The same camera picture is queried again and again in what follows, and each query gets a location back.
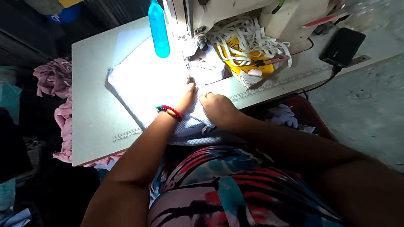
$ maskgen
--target pink cloth pile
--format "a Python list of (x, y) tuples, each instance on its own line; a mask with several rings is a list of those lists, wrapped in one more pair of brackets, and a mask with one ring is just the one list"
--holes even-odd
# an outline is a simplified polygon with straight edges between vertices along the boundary
[[(60, 105), (55, 110), (55, 120), (61, 129), (63, 138), (62, 151), (53, 154), (63, 162), (71, 163), (72, 156), (72, 62), (57, 58), (34, 69), (34, 76), (38, 77), (37, 95), (42, 97), (42, 92), (49, 95), (57, 95), (63, 99), (67, 98), (66, 103)], [(107, 157), (87, 165), (85, 167), (95, 166), (97, 164), (108, 165), (113, 159), (117, 161), (124, 152)]]

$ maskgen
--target black phone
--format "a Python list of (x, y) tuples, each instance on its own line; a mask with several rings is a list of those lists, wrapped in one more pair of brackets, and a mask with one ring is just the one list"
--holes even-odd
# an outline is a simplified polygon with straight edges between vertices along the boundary
[(343, 27), (337, 31), (319, 59), (345, 68), (351, 63), (365, 38), (365, 34)]

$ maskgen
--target bracelet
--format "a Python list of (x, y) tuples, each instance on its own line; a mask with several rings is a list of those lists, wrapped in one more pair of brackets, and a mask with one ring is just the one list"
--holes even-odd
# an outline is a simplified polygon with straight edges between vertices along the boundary
[(156, 109), (158, 112), (165, 111), (166, 113), (174, 117), (179, 123), (182, 121), (182, 115), (172, 107), (169, 107), (167, 105), (160, 105), (157, 106)]

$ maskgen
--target right hand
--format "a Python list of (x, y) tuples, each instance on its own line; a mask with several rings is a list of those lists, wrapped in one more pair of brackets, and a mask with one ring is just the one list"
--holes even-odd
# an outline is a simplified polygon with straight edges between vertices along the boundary
[(230, 130), (232, 126), (237, 125), (241, 118), (246, 116), (224, 95), (208, 93), (206, 97), (205, 95), (199, 96), (199, 102), (210, 122), (220, 129)]

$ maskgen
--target white elastic strip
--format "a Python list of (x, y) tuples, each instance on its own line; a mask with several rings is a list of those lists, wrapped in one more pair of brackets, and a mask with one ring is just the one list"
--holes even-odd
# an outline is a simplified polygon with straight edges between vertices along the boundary
[[(229, 60), (232, 65), (249, 65), (252, 60), (249, 56), (274, 57), (275, 55), (285, 54), (289, 56), (288, 66), (292, 66), (292, 57), (288, 50), (289, 42), (278, 42), (276, 39), (265, 36), (263, 27), (258, 24), (256, 17), (233, 17), (215, 24), (210, 31), (206, 33), (207, 40), (211, 44), (217, 44), (222, 60)], [(226, 40), (237, 38), (239, 48), (242, 51), (234, 50), (226, 44)], [(252, 55), (252, 52), (259, 51), (258, 55)]]

